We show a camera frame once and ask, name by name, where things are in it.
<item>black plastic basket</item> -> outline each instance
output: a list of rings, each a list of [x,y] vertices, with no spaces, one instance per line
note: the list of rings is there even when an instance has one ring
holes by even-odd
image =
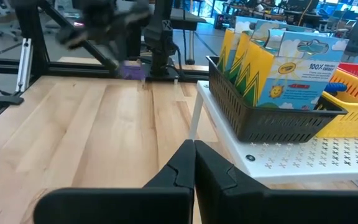
[[[247,106],[234,85],[209,60],[209,90],[242,142],[307,142],[337,115],[347,111],[320,97],[321,110],[286,110]]]

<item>wooden tabletop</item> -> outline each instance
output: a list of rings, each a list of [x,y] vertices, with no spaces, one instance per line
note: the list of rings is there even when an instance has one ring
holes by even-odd
[[[0,223],[32,223],[34,205],[53,189],[142,187],[188,137],[195,96],[193,83],[41,77],[23,104],[0,115]],[[203,109],[198,138],[231,160],[216,128]],[[197,203],[194,223],[201,223]]]

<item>chair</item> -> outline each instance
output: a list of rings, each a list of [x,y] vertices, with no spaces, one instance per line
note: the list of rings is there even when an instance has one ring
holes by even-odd
[[[4,4],[5,8],[2,8],[0,5],[0,37],[6,34],[13,37],[14,41],[18,41],[17,35],[21,30],[19,22],[16,19],[16,14],[7,0],[4,1]]]

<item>white shelf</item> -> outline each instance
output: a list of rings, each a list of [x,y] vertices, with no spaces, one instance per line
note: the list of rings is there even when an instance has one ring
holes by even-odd
[[[209,91],[208,81],[199,81],[197,89],[235,165],[256,180],[264,184],[358,180],[358,139],[313,138],[303,144],[239,142]],[[248,160],[248,155],[255,161]]]

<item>sun illustration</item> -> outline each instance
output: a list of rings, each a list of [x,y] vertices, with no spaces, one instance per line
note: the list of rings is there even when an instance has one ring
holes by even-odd
[[[284,86],[281,85],[274,85],[272,86],[272,89],[269,91],[268,95],[269,97],[275,99],[281,96],[284,92]]]
[[[307,66],[300,66],[303,62],[302,58],[298,57],[282,57],[283,60],[275,60],[274,65],[278,67],[276,71],[272,71],[270,76],[275,77],[274,83],[276,84],[278,80],[284,79],[284,86],[287,85],[287,80],[299,80],[300,78],[295,73],[295,69],[297,70],[307,70]]]

